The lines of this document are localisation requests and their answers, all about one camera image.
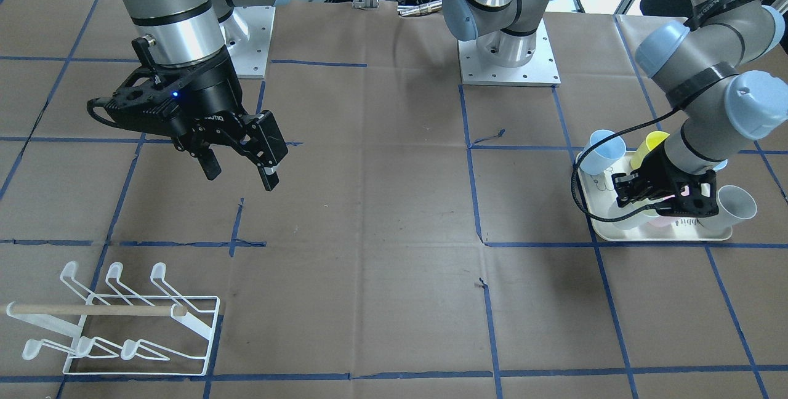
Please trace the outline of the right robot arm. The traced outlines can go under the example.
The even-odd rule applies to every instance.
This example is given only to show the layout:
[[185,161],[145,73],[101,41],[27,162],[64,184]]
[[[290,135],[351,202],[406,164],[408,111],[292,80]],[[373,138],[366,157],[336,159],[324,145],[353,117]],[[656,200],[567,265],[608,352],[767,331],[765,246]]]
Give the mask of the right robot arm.
[[288,149],[268,110],[252,115],[222,24],[237,8],[289,0],[122,0],[138,36],[140,66],[109,98],[91,99],[91,118],[113,129],[167,136],[196,158],[209,180],[222,171],[213,145],[231,147],[258,169],[265,190]]

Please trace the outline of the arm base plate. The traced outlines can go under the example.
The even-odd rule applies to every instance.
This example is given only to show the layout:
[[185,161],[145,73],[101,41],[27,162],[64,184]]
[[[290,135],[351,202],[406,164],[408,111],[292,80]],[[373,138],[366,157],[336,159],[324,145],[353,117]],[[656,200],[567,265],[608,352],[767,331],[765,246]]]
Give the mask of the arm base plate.
[[265,78],[275,12],[273,6],[237,7],[220,23],[239,78]]
[[524,38],[497,31],[457,44],[465,85],[552,87],[562,83],[544,20]]

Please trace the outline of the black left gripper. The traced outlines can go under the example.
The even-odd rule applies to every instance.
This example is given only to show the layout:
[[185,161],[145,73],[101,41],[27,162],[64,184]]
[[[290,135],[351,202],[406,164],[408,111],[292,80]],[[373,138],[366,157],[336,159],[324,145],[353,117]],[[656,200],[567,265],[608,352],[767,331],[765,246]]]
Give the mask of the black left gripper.
[[705,219],[720,212],[715,171],[688,174],[670,162],[662,145],[649,152],[640,168],[630,174],[613,174],[613,187],[620,208],[667,198],[653,206],[659,215]]

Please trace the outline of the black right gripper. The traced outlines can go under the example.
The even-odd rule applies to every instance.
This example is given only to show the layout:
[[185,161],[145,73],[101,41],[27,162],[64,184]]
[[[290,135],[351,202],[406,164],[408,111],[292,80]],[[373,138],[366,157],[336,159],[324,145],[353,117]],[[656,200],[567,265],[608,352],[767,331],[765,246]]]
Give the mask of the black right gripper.
[[270,111],[249,115],[242,107],[242,90],[226,47],[208,59],[186,66],[165,66],[153,59],[152,36],[134,39],[141,62],[110,98],[96,98],[96,121],[128,131],[168,136],[179,150],[199,152],[208,180],[222,173],[210,144],[240,145],[259,170],[265,190],[279,183],[278,166],[288,153],[278,122]]

